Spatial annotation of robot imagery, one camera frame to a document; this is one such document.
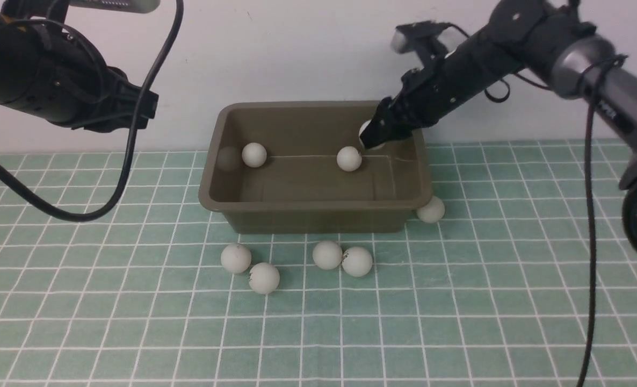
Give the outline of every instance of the white ball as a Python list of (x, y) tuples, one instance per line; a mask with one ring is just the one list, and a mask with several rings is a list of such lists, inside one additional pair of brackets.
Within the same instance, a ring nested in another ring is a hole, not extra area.
[(312, 257), (319, 268), (333, 270), (340, 266), (340, 262), (343, 262), (343, 250), (337, 243), (331, 240), (324, 240), (314, 247)]
[[(359, 142), (361, 143), (362, 147), (364, 147), (364, 143), (363, 143), (363, 142), (362, 142), (362, 140), (361, 140), (361, 134), (364, 132), (364, 130), (366, 130), (366, 127), (367, 127), (370, 123), (371, 123), (371, 120), (368, 120), (367, 122), (365, 122), (365, 123), (362, 125), (361, 129), (359, 130), (359, 137), (360, 137)], [(382, 147), (385, 147), (385, 144), (380, 144), (380, 145), (378, 145), (378, 147), (372, 148), (372, 149), (370, 149), (370, 150), (372, 150), (372, 151), (377, 151), (378, 149), (381, 149)]]
[(445, 216), (445, 204), (433, 196), (427, 205), (416, 210), (416, 215), (424, 223), (438, 223)]
[(254, 265), (249, 272), (249, 287), (258, 294), (271, 294), (280, 284), (280, 273), (270, 263)]
[(227, 245), (221, 253), (221, 265), (232, 274), (240, 274), (252, 264), (252, 252), (239, 243)]
[(218, 157), (216, 157), (216, 167), (219, 167), (225, 172), (235, 172), (242, 166), (242, 154), (240, 154), (240, 148), (237, 147), (224, 147), (218, 151)]
[(343, 254), (343, 270), (352, 277), (363, 277), (371, 271), (373, 257), (366, 248), (351, 247)]
[(242, 161), (250, 168), (258, 168), (266, 162), (266, 149), (264, 145), (252, 142), (242, 149)]
[(344, 147), (338, 152), (338, 166), (345, 172), (354, 172), (361, 165), (361, 155), (355, 147)]

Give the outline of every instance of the power cord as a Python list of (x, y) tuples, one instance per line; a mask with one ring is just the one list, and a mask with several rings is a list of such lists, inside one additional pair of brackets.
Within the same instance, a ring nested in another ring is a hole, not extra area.
[(581, 373), (579, 374), (577, 387), (583, 387), (588, 374), (588, 367), (591, 362), (591, 353), (593, 352), (593, 337), (596, 330), (596, 287), (597, 287), (597, 241), (596, 241), (596, 214), (593, 208), (593, 173), (592, 173), (592, 154), (593, 154), (593, 121), (596, 117), (596, 107), (600, 103), (600, 89), (605, 83), (605, 79), (609, 71), (615, 67), (624, 64), (626, 55), (617, 55), (605, 59), (598, 63), (592, 64), (584, 71), (579, 80), (579, 90), (582, 89), (584, 77), (592, 71), (592, 69), (603, 66), (598, 74), (596, 83), (590, 90), (584, 90), (586, 95), (590, 94), (588, 105), (588, 116), (586, 122), (586, 140), (584, 144), (584, 176), (586, 183), (586, 208), (588, 211), (588, 239), (589, 239), (589, 296), (588, 296), (588, 331), (586, 333), (586, 350), (584, 351), (583, 364), (581, 365)]
[[(125, 150), (125, 159), (122, 164), (122, 170), (120, 171), (120, 178), (117, 186), (115, 186), (115, 191), (111, 198), (107, 201), (107, 203), (102, 206), (102, 208), (97, 209), (97, 211), (93, 211), (90, 213), (71, 213), (68, 211), (64, 211), (63, 209), (59, 209), (56, 206), (51, 205), (44, 199), (40, 198), (31, 191), (25, 184), (21, 183), (16, 177), (14, 177), (10, 172), (8, 172), (4, 167), (0, 165), (0, 181), (6, 184), (12, 191), (16, 192), (21, 198), (25, 201), (33, 205), (35, 208), (39, 209), (43, 213), (46, 213), (49, 216), (53, 216), (54, 218), (58, 218), (60, 220), (65, 220), (68, 222), (91, 222), (93, 220), (97, 220), (102, 216), (109, 213), (115, 205), (117, 205), (118, 201), (122, 197), (122, 194), (125, 192), (125, 187), (127, 186), (127, 180), (130, 175), (130, 170), (132, 168), (132, 161), (134, 158), (135, 145), (137, 140), (137, 120), (139, 119), (140, 106), (142, 105), (142, 101), (144, 100), (144, 96), (148, 93), (151, 85), (154, 84), (154, 79), (156, 79), (157, 74), (161, 70), (161, 67), (166, 61), (166, 58), (173, 47), (176, 38), (178, 37), (178, 32), (181, 24), (183, 24), (183, 14), (184, 14), (184, 2), (183, 0), (176, 0), (176, 15), (173, 20), (173, 25), (171, 30), (164, 42), (161, 51), (156, 57), (154, 64), (152, 64), (147, 77), (144, 79), (144, 83), (142, 83), (142, 88), (139, 93), (139, 97), (137, 98), (137, 102), (135, 105), (135, 111), (132, 115), (132, 123), (130, 125), (128, 137), (127, 137), (127, 146)], [(19, 25), (29, 25), (34, 22), (34, 24), (44, 24), (53, 22), (53, 20), (46, 19), (33, 19), (33, 20), (20, 20), (21, 22), (25, 22)]]

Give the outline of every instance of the table surface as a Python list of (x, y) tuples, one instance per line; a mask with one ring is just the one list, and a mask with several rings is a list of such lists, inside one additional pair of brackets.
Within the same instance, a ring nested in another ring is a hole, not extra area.
[[(581, 141), (429, 147), (446, 218), (388, 235), (237, 235), (197, 199), (206, 152), (139, 153), (117, 210), (50, 220), (0, 184), (0, 385), (574, 385), (587, 317)], [(620, 225), (628, 150), (598, 140), (598, 320), (588, 385), (637, 386), (637, 255)], [(122, 154), (3, 155), (71, 210), (112, 193)], [(355, 279), (316, 241), (372, 250)], [(220, 267), (226, 244), (277, 292)]]

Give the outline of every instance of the black cable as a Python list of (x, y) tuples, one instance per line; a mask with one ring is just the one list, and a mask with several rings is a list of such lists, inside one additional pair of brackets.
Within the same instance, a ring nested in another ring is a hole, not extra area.
[(460, 34), (466, 36), (466, 39), (469, 39), (471, 37), (471, 35), (468, 34), (468, 32), (466, 32), (462, 27), (459, 27), (459, 25), (457, 25), (457, 24), (446, 23), (446, 25), (449, 25), (449, 27), (452, 27), (453, 29), (458, 30)]
[[(106, 61), (103, 59), (102, 54), (99, 52), (97, 47), (95, 47), (89, 39), (87, 39), (80, 31), (70, 27), (70, 25), (66, 25), (61, 23), (60, 21), (50, 20), (50, 19), (23, 19), (23, 20), (14, 20), (6, 25), (2, 25), (0, 30), (11, 28), (11, 27), (25, 27), (31, 25), (43, 25), (43, 24), (53, 24), (61, 27), (62, 29), (68, 31), (70, 36), (80, 44), (85, 53), (90, 57), (90, 61), (92, 61), (95, 66), (95, 71), (97, 72), (97, 76), (99, 78), (100, 85), (100, 93), (98, 96), (89, 96), (86, 93), (73, 93), (75, 96), (78, 96), (86, 103), (100, 103), (106, 97), (108, 97), (111, 93), (109, 85), (107, 85), (107, 77), (105, 76), (106, 71), (108, 71), (108, 65)], [(72, 88), (69, 91), (77, 91), (79, 88)]]
[(593, 152), (593, 121), (596, 117), (596, 107), (600, 102), (600, 89), (603, 88), (606, 76), (608, 72), (621, 66), (623, 60), (626, 59), (625, 55), (618, 55), (612, 58), (605, 59), (590, 66), (584, 71), (579, 80), (579, 84), (583, 83), (583, 78), (592, 69), (604, 65), (596, 83), (593, 85), (590, 91), (590, 99), (588, 105), (588, 116), (586, 122), (586, 140), (584, 144), (584, 176), (586, 183), (586, 208), (588, 211), (588, 237), (589, 237), (589, 251), (590, 251), (590, 265), (589, 265), (589, 299), (588, 299), (588, 331), (586, 333), (586, 350), (584, 351), (583, 363), (581, 365), (581, 373), (579, 374), (577, 387), (583, 387), (588, 374), (588, 367), (591, 362), (591, 353), (593, 352), (593, 338), (596, 330), (596, 287), (597, 287), (597, 242), (596, 242), (596, 214), (593, 208), (593, 171), (592, 171), (592, 152)]
[(147, 78), (144, 79), (142, 89), (140, 90), (139, 97), (137, 98), (135, 111), (132, 115), (132, 123), (130, 125), (130, 130), (127, 138), (125, 160), (122, 164), (122, 170), (120, 172), (118, 184), (115, 187), (115, 192), (108, 200), (108, 202), (104, 206), (102, 206), (102, 208), (90, 213), (70, 213), (68, 211), (59, 209), (37, 196), (37, 194), (35, 194), (18, 179), (16, 179), (16, 177), (14, 177), (10, 172), (6, 171), (6, 169), (1, 165), (0, 181), (6, 184), (9, 188), (11, 188), (14, 192), (16, 192), (19, 196), (21, 196), (35, 208), (39, 209), (49, 216), (53, 216), (54, 218), (58, 218), (60, 220), (66, 220), (69, 222), (91, 222), (109, 213), (118, 203), (122, 194), (125, 192), (125, 186), (127, 185), (127, 180), (130, 175), (130, 169), (132, 168), (132, 159), (135, 152), (135, 143), (137, 140), (137, 120), (139, 120), (140, 116), (140, 106), (142, 105), (144, 96), (148, 93), (151, 85), (154, 83), (154, 79), (156, 79), (158, 72), (161, 70), (164, 61), (166, 60), (169, 52), (171, 51), (171, 48), (173, 47), (174, 42), (176, 41), (176, 38), (178, 37), (180, 26), (181, 24), (183, 24), (183, 14), (183, 0), (176, 0), (176, 15), (175, 19), (173, 20), (173, 26), (171, 27), (171, 31), (166, 38), (166, 42), (164, 42), (161, 51), (157, 55), (154, 64), (152, 64), (152, 67), (149, 70)]
[(535, 88), (539, 88), (540, 90), (552, 91), (550, 86), (541, 85), (540, 83), (537, 83), (536, 81), (532, 81), (529, 78), (526, 78), (525, 76), (521, 75), (520, 73), (514, 73), (512, 75), (514, 75), (515, 77), (519, 78), (520, 80), (524, 81), (525, 83), (528, 83), (529, 85), (531, 85), (531, 86), (533, 86)]

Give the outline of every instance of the ball on floor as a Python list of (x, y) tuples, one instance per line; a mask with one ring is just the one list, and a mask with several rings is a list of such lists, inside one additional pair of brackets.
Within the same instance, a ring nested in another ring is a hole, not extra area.
[(280, 272), (270, 263), (254, 265), (249, 272), (249, 287), (258, 294), (271, 294), (280, 284)]
[(331, 240), (319, 242), (312, 253), (314, 264), (323, 270), (333, 270), (343, 262), (343, 249)]
[(351, 247), (343, 254), (343, 270), (352, 277), (363, 277), (371, 271), (373, 257), (366, 248)]
[(445, 203), (433, 196), (427, 205), (416, 210), (416, 215), (424, 223), (438, 223), (445, 216)]
[(240, 274), (249, 269), (252, 264), (252, 252), (249, 248), (239, 243), (227, 245), (221, 253), (221, 265), (223, 269), (232, 274)]

